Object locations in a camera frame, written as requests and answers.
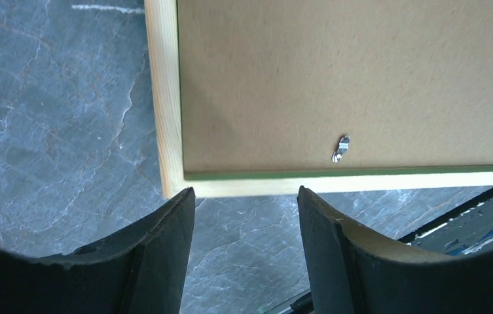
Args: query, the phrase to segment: wooden frame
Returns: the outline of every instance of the wooden frame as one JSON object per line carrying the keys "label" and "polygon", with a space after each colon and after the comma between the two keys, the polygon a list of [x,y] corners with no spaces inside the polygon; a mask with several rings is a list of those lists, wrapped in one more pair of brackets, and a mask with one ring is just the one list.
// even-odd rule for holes
{"label": "wooden frame", "polygon": [[198,197],[296,194],[304,185],[317,193],[493,185],[491,167],[468,172],[187,180],[183,168],[177,0],[146,0],[146,26],[163,195],[193,186]]}

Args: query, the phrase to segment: stone floor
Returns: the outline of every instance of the stone floor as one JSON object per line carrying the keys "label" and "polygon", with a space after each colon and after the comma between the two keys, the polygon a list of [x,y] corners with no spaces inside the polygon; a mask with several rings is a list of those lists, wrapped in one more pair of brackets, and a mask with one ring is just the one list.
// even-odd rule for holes
{"label": "stone floor", "polygon": [[[165,202],[147,54],[142,1],[0,0],[1,248],[70,253]],[[323,197],[401,237],[485,189]],[[270,309],[302,252],[294,196],[198,200],[181,312]]]}

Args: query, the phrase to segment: marble tile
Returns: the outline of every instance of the marble tile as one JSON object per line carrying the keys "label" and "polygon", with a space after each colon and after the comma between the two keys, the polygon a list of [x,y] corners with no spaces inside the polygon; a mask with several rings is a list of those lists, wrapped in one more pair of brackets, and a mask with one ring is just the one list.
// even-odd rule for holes
{"label": "marble tile", "polygon": [[[1,248],[70,253],[165,202],[142,9],[0,0]],[[323,197],[401,237],[485,189]],[[308,288],[294,196],[197,204],[182,313],[257,313]]]}

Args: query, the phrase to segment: white vein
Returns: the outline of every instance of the white vein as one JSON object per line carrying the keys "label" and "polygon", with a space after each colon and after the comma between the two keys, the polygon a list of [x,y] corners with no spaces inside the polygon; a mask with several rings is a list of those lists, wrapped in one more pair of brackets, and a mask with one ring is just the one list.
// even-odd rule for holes
{"label": "white vein", "polygon": [[116,7],[113,5],[72,5],[75,10],[119,11],[126,14],[144,14],[144,9]]}

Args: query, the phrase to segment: hardboard panel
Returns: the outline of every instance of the hardboard panel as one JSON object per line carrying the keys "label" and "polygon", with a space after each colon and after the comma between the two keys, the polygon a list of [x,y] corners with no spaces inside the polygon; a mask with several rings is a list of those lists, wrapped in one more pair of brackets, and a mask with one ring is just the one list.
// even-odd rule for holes
{"label": "hardboard panel", "polygon": [[178,0],[177,14],[185,173],[493,165],[493,1]]}

